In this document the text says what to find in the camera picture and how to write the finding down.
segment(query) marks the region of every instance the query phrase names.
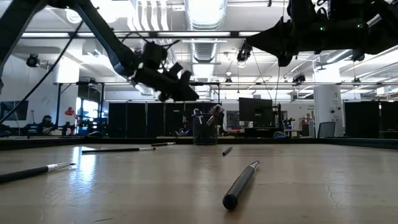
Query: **marker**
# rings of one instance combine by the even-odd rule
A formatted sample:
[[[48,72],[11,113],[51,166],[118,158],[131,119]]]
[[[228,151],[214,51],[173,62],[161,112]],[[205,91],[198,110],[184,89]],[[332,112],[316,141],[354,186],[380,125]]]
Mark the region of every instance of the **marker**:
[[[173,146],[173,145],[175,145],[175,142],[156,143],[156,144],[151,144],[150,146]]]
[[[96,153],[96,152],[136,152],[141,150],[155,150],[155,147],[148,147],[148,148],[127,148],[127,149],[98,149],[98,150],[83,150],[81,153]]]
[[[228,155],[228,153],[231,152],[232,148],[233,148],[233,147],[228,147],[227,149],[225,149],[224,152],[223,152],[223,156]]]
[[[246,190],[246,187],[256,172],[256,168],[259,163],[260,161],[255,161],[248,165],[227,191],[223,198],[223,205],[226,209],[234,210],[238,206],[239,197]]]
[[[36,175],[59,170],[62,168],[73,166],[73,165],[76,165],[76,164],[74,164],[74,163],[50,164],[50,165],[43,166],[43,167],[27,169],[27,170],[22,170],[22,171],[18,171],[18,172],[12,172],[9,174],[3,174],[3,175],[0,175],[0,184],[12,182],[15,180],[25,179],[28,177],[34,177]]]

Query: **person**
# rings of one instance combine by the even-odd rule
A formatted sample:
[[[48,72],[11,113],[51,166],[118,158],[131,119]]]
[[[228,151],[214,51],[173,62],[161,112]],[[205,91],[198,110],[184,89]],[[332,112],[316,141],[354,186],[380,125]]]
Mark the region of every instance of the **person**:
[[[222,135],[225,130],[224,130],[224,111],[225,109],[221,105],[216,105],[212,107],[212,109],[209,111],[209,114],[216,114],[218,115],[218,120],[217,120],[217,125],[220,126],[218,130],[218,134]]]
[[[52,118],[50,115],[45,115],[42,119],[42,122],[37,127],[37,133],[49,135],[53,130],[55,130],[57,127],[55,127],[51,120]]]

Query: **fluorescent light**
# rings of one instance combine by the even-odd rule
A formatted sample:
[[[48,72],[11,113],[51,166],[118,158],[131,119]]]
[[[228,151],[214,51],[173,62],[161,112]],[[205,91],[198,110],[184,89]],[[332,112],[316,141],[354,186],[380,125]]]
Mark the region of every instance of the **fluorescent light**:
[[[252,35],[256,35],[259,32],[239,32],[239,36],[240,37],[250,37]]]
[[[109,82],[109,83],[105,83],[105,85],[130,85],[130,83],[128,83],[128,82],[126,82],[126,83]]]
[[[159,37],[229,37],[230,32],[203,32],[203,31],[190,31],[190,32],[159,32]]]
[[[85,32],[85,33],[77,33],[78,37],[95,37],[93,33]]]
[[[22,37],[37,37],[37,38],[40,38],[40,37],[42,37],[42,38],[46,38],[46,37],[69,37],[69,34],[65,33],[65,32],[49,32],[49,33],[46,33],[46,32],[34,32],[34,33],[33,32],[32,33],[26,32],[26,33],[23,33]]]
[[[227,40],[182,40],[183,43],[186,44],[225,44],[228,43]]]
[[[334,57],[328,59],[326,62],[327,62],[327,63],[332,63],[332,62],[334,62],[336,59],[338,59],[339,57],[341,57],[342,55],[344,55],[345,53],[347,53],[347,52],[349,52],[349,51],[350,51],[350,50],[344,50],[344,51],[342,51],[342,53],[340,53],[340,54],[338,54],[338,55],[336,55],[336,56],[334,56]]]
[[[141,35],[141,36],[143,36],[143,37],[149,37],[149,33],[147,33],[147,32],[136,32],[136,33],[132,33],[132,34],[130,34],[129,35],[129,37],[139,37],[138,36],[138,34],[139,35]],[[116,34],[116,37],[119,37],[119,38],[123,38],[123,37],[125,37],[126,35],[128,35],[128,32],[122,32],[122,33],[115,33]]]

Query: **chair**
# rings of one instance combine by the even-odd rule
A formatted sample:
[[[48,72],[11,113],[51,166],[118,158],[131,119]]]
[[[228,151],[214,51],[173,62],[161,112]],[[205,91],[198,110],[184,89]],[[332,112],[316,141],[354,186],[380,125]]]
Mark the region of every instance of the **chair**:
[[[319,124],[317,138],[333,138],[335,137],[336,123],[333,121],[322,122]]]

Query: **pillar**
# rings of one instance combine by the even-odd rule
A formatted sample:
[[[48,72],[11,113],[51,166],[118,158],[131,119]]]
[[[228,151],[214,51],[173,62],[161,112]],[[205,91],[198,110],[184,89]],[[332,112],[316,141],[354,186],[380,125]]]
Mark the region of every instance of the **pillar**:
[[[313,81],[317,83],[340,82],[340,68],[336,65],[323,66],[314,69]],[[319,124],[333,121],[336,123],[335,136],[343,136],[343,103],[339,85],[318,85],[314,87],[315,130],[318,133]]]
[[[55,67],[54,74],[56,83],[75,83],[79,81],[80,66],[72,59],[63,57]],[[66,122],[75,124],[75,118],[65,115],[65,111],[69,106],[76,112],[78,111],[79,108],[76,108],[78,86],[64,84],[62,85],[61,92],[58,125],[63,126]]]

